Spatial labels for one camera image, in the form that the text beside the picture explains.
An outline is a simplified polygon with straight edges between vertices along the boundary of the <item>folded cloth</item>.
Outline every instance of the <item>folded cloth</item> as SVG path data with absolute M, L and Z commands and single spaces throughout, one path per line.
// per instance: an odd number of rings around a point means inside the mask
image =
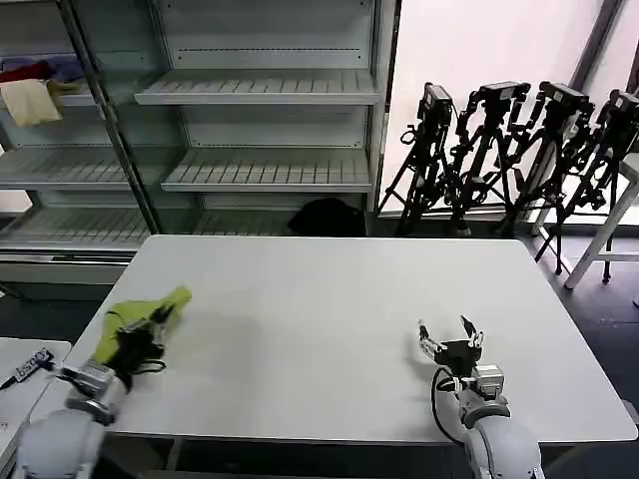
M 47 90 L 51 94 L 54 102 L 58 100 L 61 95 L 69 95 L 80 90 L 80 83 L 60 83 L 55 80 L 47 81 Z
M 184 286 L 176 287 L 168 296 L 155 301 L 125 301 L 114 304 L 107 311 L 102 327 L 102 336 L 93 359 L 107 362 L 118 350 L 116 331 L 134 322 L 149 319 L 160 308 L 171 308 L 163 333 L 170 332 L 180 320 L 182 308 L 191 300 L 191 292 Z
M 40 80 L 0 83 L 0 95 L 19 127 L 62 120 L 49 90 Z
M 48 80 L 52 76 L 53 70 L 47 62 L 42 61 L 10 72 L 0 73 L 0 83 L 17 82 L 18 80 L 28 80 L 30 78 Z
M 84 78 L 84 70 L 75 55 L 57 55 L 45 61 L 54 71 L 52 78 L 58 82 L 70 83 Z
M 43 58 L 41 61 L 46 62 L 52 71 L 49 77 L 60 83 L 75 82 L 84 78 L 84 70 L 75 55 L 55 55 L 53 57 Z M 2 60 L 0 70 L 3 72 L 12 72 L 24 67 L 30 67 L 39 63 L 30 57 L 9 57 Z

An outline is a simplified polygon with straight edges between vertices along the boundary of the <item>black tripod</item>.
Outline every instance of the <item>black tripod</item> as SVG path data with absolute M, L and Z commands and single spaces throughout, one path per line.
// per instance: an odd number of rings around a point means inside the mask
M 442 87 L 426 83 L 423 98 L 419 101 L 417 109 L 420 123 L 417 129 L 414 125 L 408 125 L 409 130 L 401 136 L 401 142 L 412 145 L 412 148 L 394 180 L 386 189 L 386 194 L 377 210 L 377 213 L 381 212 L 390 196 L 402 202 L 403 211 L 395 232 L 398 237 L 409 235 L 423 213 L 444 196 L 447 196 L 453 208 L 456 208 L 455 188 L 451 188 L 455 184 L 455 177 L 446 161 L 444 151 L 452 107 L 452 99 Z M 413 175 L 404 199 L 395 191 L 395 188 L 406 170 L 411 170 Z
M 535 261 L 541 259 L 555 237 L 560 241 L 561 226 L 577 207 L 585 207 L 590 204 L 592 209 L 596 211 L 605 205 L 603 192 L 608 186 L 611 188 L 610 211 L 612 211 L 617 200 L 619 164 L 634 146 L 638 135 L 639 100 L 628 93 L 613 90 L 610 93 L 610 100 L 601 109 L 595 132 L 582 152 L 576 157 L 577 168 L 583 171 L 588 166 L 588 160 L 598 145 L 597 153 L 586 172 L 580 177 L 579 186 L 570 202 L 563 209 L 562 214 L 557 216 L 556 225 L 549 229 L 548 238 L 537 253 Z M 602 168 L 604 169 L 603 174 L 599 179 L 596 179 L 596 172 Z M 606 248 L 612 250 L 612 235 L 608 239 Z M 604 282 L 610 280 L 610 261 L 605 263 L 603 280 Z
M 512 208 L 507 172 L 513 167 L 515 162 L 512 161 L 514 156 L 508 157 L 508 150 L 513 139 L 521 144 L 526 138 L 525 131 L 527 126 L 516 125 L 515 122 L 521 111 L 521 105 L 526 101 L 526 94 L 529 90 L 530 84 L 528 83 L 503 82 L 484 85 L 478 91 L 470 94 L 468 106 L 459 116 L 455 132 L 459 136 L 459 145 L 451 151 L 454 156 L 453 169 L 459 177 L 459 207 L 453 210 L 451 221 L 462 235 L 467 236 L 470 234 L 463 219 L 465 214 L 471 208 L 482 205 L 490 191 L 494 191 L 504 201 L 508 210 Z M 480 125 L 475 130 L 472 138 L 470 138 L 467 129 L 468 120 L 477 111 L 477 106 L 480 102 L 483 102 L 485 120 L 483 125 Z M 508 136 L 504 137 L 500 127 L 504 123 L 504 117 L 511 107 L 512 112 L 508 120 Z M 463 161 L 468 153 L 474 150 L 477 142 L 479 142 L 479 146 L 470 169 L 462 174 Z M 499 168 L 499 171 L 491 172 L 482 177 L 481 169 L 493 142 L 497 144 L 497 163 L 495 166 Z M 494 188 L 499 180 L 502 183 L 503 194 Z
M 538 110 L 539 105 L 543 107 L 545 104 L 546 117 L 542 127 L 535 132 L 521 155 L 538 141 L 541 141 L 541 145 L 528 178 L 520 189 L 519 197 L 513 208 L 506 212 L 497 229 L 505 236 L 514 234 L 517 218 L 529 209 L 530 203 L 537 200 L 544 199 L 544 208 L 557 208 L 557 214 L 561 214 L 563 181 L 573 165 L 575 152 L 586 142 L 590 134 L 588 122 L 594 106 L 586 95 L 560 83 L 542 82 L 539 85 L 539 90 L 535 110 Z M 568 121 L 577 113 L 580 113 L 575 124 L 577 133 L 564 147 L 563 131 Z M 555 159 L 554 169 L 549 178 L 544 180 L 546 172 L 552 164 L 552 157 Z M 557 249 L 557 270 L 561 271 L 560 240 L 557 242 Z

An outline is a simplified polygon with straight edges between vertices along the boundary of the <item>red cloth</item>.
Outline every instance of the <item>red cloth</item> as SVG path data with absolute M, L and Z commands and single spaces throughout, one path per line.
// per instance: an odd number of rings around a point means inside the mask
M 47 62 L 38 62 L 28 67 L 18 68 L 11 72 L 0 73 L 0 83 L 17 82 L 18 80 L 48 80 L 53 76 L 53 70 Z

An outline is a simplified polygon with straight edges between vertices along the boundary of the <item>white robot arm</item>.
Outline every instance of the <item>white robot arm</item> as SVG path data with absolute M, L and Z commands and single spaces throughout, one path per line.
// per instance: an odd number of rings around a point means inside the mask
M 523 425 L 510 417 L 508 401 L 501 395 L 503 372 L 495 365 L 477 365 L 483 332 L 461 317 L 469 339 L 438 343 L 421 321 L 419 345 L 442 367 L 431 387 L 432 410 L 437 426 L 452 441 L 437 417 L 435 390 L 455 394 L 459 419 L 466 429 L 462 445 L 477 479 L 544 479 L 539 444 Z M 438 380 L 441 372 L 447 377 Z
M 133 375 L 164 368 L 158 360 L 164 354 L 160 332 L 172 309 L 160 308 L 150 318 L 118 329 L 118 349 L 106 364 L 89 360 L 80 369 L 55 371 L 74 390 L 66 409 L 32 423 L 22 435 L 13 479 L 91 477 L 107 427 L 118 417 Z

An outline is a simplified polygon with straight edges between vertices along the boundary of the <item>shelf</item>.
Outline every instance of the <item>shelf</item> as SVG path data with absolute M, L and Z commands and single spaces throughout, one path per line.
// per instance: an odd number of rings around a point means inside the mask
M 202 214 L 194 235 L 286 237 L 292 212 L 208 210 Z
M 368 193 L 366 154 L 349 148 L 189 150 L 168 192 Z
M 152 164 L 139 164 L 138 169 L 147 184 L 156 183 L 162 174 Z M 0 156 L 0 190 L 129 191 L 130 187 L 112 148 L 34 147 Z
M 0 250 L 136 251 L 148 235 L 137 209 L 32 209 L 0 234 Z
M 81 83 L 78 90 L 60 95 L 55 103 L 60 107 L 91 107 L 96 104 L 86 82 Z M 0 108 L 6 108 L 2 97 L 0 97 Z
M 140 89 L 140 84 L 144 83 L 144 76 L 139 73 L 114 72 L 106 74 L 103 82 L 114 105 L 122 105 L 133 101 L 133 93 Z M 89 84 L 86 80 L 78 81 L 78 89 L 63 92 L 55 100 L 59 107 L 95 107 Z M 5 108 L 5 104 L 0 97 L 0 108 Z
M 367 70 L 174 70 L 135 98 L 141 105 L 372 105 L 379 94 Z

